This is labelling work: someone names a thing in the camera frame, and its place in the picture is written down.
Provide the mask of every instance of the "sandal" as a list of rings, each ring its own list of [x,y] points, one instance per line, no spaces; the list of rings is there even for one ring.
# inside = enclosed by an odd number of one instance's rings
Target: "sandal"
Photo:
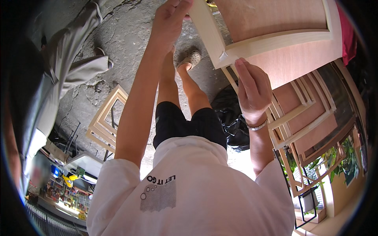
[[[179,66],[181,66],[182,64],[184,64],[184,63],[190,63],[192,66],[190,67],[189,70],[187,70],[187,71],[190,71],[191,69],[193,69],[193,67],[195,67],[196,65],[198,65],[198,63],[200,62],[200,60],[201,60],[201,54],[200,54],[200,51],[198,51],[198,50],[193,50],[193,51],[190,53],[189,56],[185,57],[185,58],[183,59],[183,61],[180,62],[180,63],[177,65],[176,69],[177,69]]]

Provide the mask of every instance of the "red fabric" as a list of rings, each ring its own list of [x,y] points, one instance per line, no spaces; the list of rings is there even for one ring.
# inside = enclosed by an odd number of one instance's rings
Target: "red fabric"
[[[339,10],[341,22],[342,61],[344,62],[344,66],[346,66],[348,62],[356,56],[357,37],[342,9],[339,6],[337,6],[337,9]]]

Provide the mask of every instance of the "white t-shirt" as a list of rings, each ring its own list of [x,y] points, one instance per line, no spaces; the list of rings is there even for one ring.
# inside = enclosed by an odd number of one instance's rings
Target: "white t-shirt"
[[[153,170],[106,161],[90,205],[89,235],[291,235],[294,206],[277,160],[253,181],[227,166],[219,144],[188,136],[156,149]]]

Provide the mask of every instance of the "yellow sign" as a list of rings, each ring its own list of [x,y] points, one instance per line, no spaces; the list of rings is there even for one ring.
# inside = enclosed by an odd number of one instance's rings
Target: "yellow sign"
[[[85,214],[79,214],[79,219],[82,219],[85,221]]]

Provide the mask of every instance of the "black shorts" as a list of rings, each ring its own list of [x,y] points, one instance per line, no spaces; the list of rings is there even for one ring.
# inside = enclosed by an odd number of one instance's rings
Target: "black shorts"
[[[226,135],[213,109],[199,109],[188,121],[172,102],[159,103],[156,107],[156,136],[153,139],[155,149],[166,139],[186,136],[204,137],[227,149]]]

